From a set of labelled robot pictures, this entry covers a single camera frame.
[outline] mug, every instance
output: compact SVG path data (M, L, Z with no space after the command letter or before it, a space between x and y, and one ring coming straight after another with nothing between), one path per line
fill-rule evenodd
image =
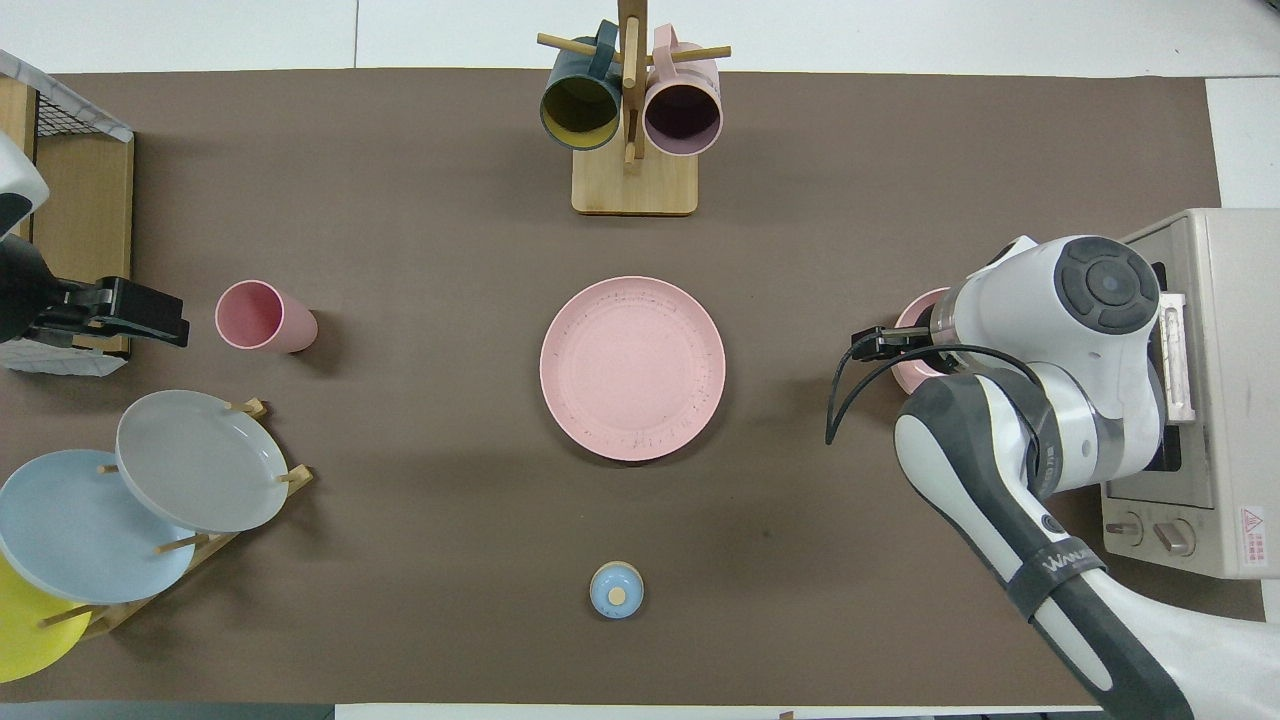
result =
M618 132L622 108L622 73L613 61L618 26L600 20L595 37L579 42L595 45L588 58L561 50L543 91L540 114L552 140L570 150L594 150Z
M307 306L262 281L241 281L223 292L214 324L227 345L239 350L297 352L316 340L316 318Z
M677 41L669 23L653 32L644 133L650 145L669 155L698 155L719 137L723 109L716 60L671 60L672 53L700 47Z

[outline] warning label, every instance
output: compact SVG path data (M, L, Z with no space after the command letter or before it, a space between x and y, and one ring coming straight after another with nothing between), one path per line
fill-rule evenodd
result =
M1267 564L1267 525L1261 505L1240 507L1240 527L1244 529L1244 565L1263 568Z

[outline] pink plate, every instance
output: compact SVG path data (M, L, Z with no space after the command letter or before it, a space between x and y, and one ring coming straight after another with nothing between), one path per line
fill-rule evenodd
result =
M547 407L573 441L613 460L653 460L712 419L724 389L724 346L685 291L613 278L556 315L539 374Z

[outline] small blue lid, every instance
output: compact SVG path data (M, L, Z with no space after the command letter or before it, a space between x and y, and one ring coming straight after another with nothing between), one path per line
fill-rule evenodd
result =
M605 562L591 578L591 605L605 618L630 618L644 601L644 580L640 571L627 562Z

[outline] black strap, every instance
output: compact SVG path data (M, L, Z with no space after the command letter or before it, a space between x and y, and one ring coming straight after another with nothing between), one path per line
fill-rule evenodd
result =
M1024 620L1030 620L1059 585L1094 568L1107 569L1097 555L1076 537L1051 542L1036 551L1014 573L1005 592Z

